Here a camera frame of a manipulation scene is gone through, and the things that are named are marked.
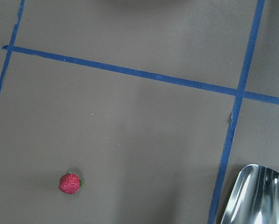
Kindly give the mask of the steel ice scoop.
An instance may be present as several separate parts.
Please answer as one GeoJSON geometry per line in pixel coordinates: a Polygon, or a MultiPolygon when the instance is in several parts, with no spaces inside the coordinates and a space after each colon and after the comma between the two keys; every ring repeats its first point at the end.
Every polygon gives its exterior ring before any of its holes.
{"type": "Polygon", "coordinates": [[[238,174],[222,224],[279,224],[279,172],[250,164],[238,174]]]}

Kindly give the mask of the red strawberry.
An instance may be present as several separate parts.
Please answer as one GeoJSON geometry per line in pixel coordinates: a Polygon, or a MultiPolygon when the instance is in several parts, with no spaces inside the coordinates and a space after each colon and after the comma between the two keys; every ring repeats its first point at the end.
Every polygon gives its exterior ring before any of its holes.
{"type": "Polygon", "coordinates": [[[73,172],[68,172],[63,175],[59,181],[59,190],[65,194],[75,194],[77,193],[84,185],[84,180],[78,174],[73,172]]]}

